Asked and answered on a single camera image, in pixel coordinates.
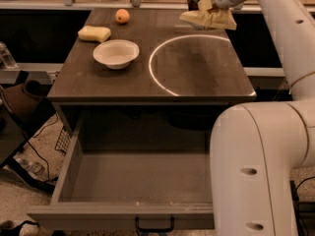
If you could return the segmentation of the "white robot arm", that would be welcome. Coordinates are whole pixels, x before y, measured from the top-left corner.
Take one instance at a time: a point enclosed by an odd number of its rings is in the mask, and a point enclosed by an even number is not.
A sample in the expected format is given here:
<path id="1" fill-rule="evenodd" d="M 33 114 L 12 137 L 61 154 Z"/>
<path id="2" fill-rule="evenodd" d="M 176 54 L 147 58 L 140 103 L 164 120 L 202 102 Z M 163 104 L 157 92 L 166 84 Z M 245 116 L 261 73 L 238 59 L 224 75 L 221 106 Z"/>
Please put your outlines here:
<path id="1" fill-rule="evenodd" d="M 246 0 L 215 0 L 230 8 Z M 299 0 L 257 0 L 280 56 L 290 101 L 241 103 L 210 141 L 217 236 L 298 236 L 289 184 L 315 150 L 315 21 Z"/>

